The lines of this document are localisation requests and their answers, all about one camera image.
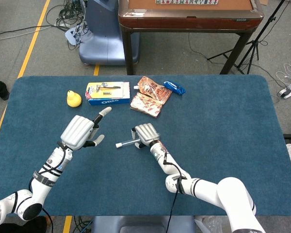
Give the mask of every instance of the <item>yellow rubber duck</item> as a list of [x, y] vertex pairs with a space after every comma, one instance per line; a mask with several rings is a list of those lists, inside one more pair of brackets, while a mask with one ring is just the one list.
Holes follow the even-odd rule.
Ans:
[[82, 98], [81, 96], [73, 91], [68, 91], [67, 92], [67, 104], [70, 107], [76, 108], [79, 107], [82, 103]]

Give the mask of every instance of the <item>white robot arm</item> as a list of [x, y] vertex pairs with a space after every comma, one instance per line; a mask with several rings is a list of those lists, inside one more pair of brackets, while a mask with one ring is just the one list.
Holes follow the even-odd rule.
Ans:
[[29, 190], [19, 190], [0, 200], [0, 224], [10, 213], [17, 214], [24, 221], [32, 220], [40, 214], [47, 195], [71, 161], [72, 151], [97, 146], [103, 140], [104, 135], [100, 135], [96, 140], [88, 141], [97, 133], [98, 123], [110, 111], [111, 107], [105, 108], [94, 120], [75, 116], [70, 121], [61, 135], [62, 142], [58, 143], [59, 147], [53, 151], [42, 168], [34, 172]]
[[256, 206], [239, 179], [228, 177], [215, 184], [200, 178], [191, 178], [159, 141], [160, 135], [150, 123], [133, 128], [132, 137], [133, 140], [117, 143], [116, 147], [130, 144], [135, 144], [139, 149], [143, 146], [150, 147], [162, 170], [169, 175], [165, 181], [168, 191], [191, 195], [224, 209], [232, 233], [265, 233], [255, 217]]

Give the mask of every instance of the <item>brown table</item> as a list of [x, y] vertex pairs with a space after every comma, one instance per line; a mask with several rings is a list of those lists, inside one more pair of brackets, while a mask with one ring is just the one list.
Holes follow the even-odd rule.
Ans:
[[219, 0], [217, 5], [156, 4], [119, 0], [119, 23], [128, 75], [133, 75], [134, 32], [236, 33], [240, 36], [220, 74], [228, 74], [264, 14], [259, 0]]

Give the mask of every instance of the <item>snack bag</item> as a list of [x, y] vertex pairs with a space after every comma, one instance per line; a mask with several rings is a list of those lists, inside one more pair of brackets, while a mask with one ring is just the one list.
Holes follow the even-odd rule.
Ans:
[[139, 90], [142, 94], [151, 96], [160, 104], [165, 104], [170, 97], [172, 91], [164, 86], [158, 85], [150, 78], [143, 76], [138, 82]]
[[157, 117], [162, 109], [162, 105], [160, 103], [141, 93], [137, 93], [137, 95], [132, 99], [130, 107], [153, 117]]

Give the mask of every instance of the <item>blue table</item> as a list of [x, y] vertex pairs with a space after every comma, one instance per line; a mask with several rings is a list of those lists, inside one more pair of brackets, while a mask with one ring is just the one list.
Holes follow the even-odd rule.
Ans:
[[[27, 188], [76, 114], [93, 118], [105, 106], [84, 97], [88, 82], [129, 81], [141, 76], [23, 77], [10, 95], [0, 131], [0, 199]], [[100, 123], [105, 140], [74, 152], [45, 202], [51, 215], [168, 215], [174, 194], [149, 149], [115, 148], [130, 129], [151, 122], [180, 166], [212, 182], [233, 176], [246, 185], [258, 215], [291, 215], [291, 163], [267, 82], [261, 76], [151, 76], [186, 88], [172, 94], [158, 118], [112, 105]], [[67, 106], [66, 92], [82, 95], [79, 108]], [[179, 196], [175, 215], [224, 215], [189, 196]]]

